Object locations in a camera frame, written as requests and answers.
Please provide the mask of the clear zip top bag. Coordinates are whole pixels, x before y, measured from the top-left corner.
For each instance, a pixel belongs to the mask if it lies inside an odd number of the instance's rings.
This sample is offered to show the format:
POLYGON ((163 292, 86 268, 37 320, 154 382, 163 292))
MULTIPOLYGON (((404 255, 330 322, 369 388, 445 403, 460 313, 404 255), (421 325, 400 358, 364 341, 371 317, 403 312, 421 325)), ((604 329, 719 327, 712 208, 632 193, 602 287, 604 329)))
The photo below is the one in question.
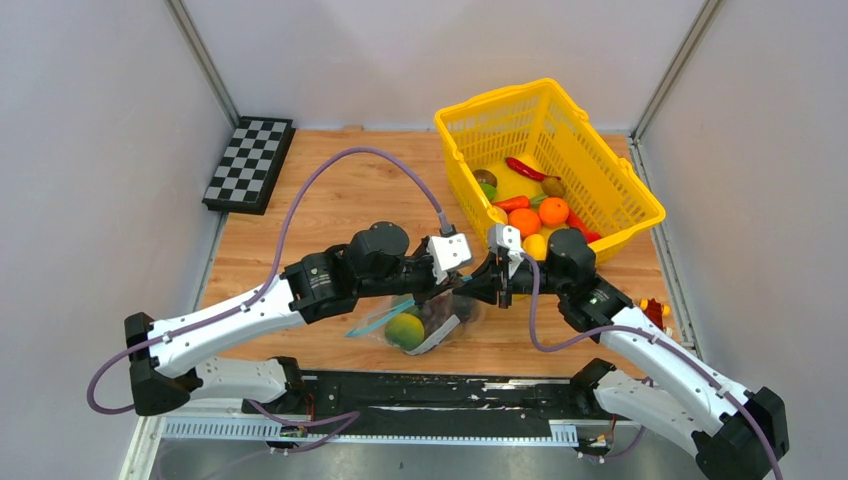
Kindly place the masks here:
POLYGON ((468 336, 485 314, 484 303, 451 291, 423 303, 410 294, 394 295, 381 300, 344 336, 420 356, 468 336))

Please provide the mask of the green toy mango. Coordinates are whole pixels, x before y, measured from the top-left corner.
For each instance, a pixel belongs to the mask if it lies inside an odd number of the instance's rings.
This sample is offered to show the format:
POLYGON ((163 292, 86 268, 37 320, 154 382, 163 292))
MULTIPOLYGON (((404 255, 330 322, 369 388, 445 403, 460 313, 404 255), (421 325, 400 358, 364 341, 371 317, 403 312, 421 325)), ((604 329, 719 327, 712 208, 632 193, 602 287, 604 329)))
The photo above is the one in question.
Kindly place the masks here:
POLYGON ((393 316, 384 328, 385 339, 405 351, 416 349, 424 341, 425 333, 421 319, 409 313, 393 316))

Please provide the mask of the yellow plastic basket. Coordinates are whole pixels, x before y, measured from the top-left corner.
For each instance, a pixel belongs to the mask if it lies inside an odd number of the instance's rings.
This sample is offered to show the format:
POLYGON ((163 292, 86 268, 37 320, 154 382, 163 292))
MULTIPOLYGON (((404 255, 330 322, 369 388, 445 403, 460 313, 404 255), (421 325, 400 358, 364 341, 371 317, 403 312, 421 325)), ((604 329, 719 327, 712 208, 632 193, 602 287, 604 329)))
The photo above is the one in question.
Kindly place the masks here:
POLYGON ((666 217, 630 160, 608 146, 553 79, 498 88, 442 108, 434 124, 450 188, 480 240, 499 217, 474 171, 496 176, 499 201, 542 192, 540 183, 508 167, 509 157, 560 178, 567 205, 600 236, 591 245, 598 263, 666 217))

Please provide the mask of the dark red toy grapes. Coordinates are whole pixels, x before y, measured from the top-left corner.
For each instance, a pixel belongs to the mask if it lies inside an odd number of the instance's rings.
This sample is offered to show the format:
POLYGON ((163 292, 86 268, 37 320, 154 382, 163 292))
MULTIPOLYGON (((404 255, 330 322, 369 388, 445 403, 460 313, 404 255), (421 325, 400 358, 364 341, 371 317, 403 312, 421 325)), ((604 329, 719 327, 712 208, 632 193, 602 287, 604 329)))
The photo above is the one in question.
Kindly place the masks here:
POLYGON ((456 316, 460 324, 474 320, 479 313, 478 302, 470 297, 446 294, 426 302, 420 313, 420 319, 426 334, 432 334, 451 316, 456 316))

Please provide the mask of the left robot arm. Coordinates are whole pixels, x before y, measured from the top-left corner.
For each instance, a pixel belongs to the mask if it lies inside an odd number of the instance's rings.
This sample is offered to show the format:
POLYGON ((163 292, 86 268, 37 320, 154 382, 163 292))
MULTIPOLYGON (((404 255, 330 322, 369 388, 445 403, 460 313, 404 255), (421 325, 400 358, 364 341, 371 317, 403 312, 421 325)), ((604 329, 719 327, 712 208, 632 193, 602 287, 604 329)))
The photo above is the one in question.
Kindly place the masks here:
POLYGON ((461 269, 473 260, 466 236, 455 231, 424 238, 412 254, 408 247, 401 227, 378 222, 347 244, 287 266, 269 286, 170 319, 128 316, 135 413, 161 415, 202 398, 243 398, 271 402, 283 413, 298 411, 307 389, 294 359, 233 360, 221 352, 350 313, 361 298, 411 295, 427 301, 457 285, 461 269))

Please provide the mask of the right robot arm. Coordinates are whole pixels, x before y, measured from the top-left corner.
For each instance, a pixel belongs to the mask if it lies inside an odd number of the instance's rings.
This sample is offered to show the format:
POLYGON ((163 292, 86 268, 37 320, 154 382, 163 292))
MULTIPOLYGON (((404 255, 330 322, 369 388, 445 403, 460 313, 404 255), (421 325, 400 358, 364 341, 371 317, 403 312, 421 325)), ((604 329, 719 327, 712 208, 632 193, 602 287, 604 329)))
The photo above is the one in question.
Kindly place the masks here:
POLYGON ((489 254, 458 292, 507 308, 516 294, 554 295, 577 336, 558 345, 530 338, 543 352, 590 339, 617 352, 654 381, 653 386, 596 358, 571 379, 571 403, 584 417, 602 411, 623 416, 690 454, 709 479, 782 478, 779 461, 789 450, 785 403, 767 387, 753 391, 707 365, 657 327, 596 269, 595 252, 577 229, 555 231, 546 258, 535 261, 516 228, 488 231, 489 254))

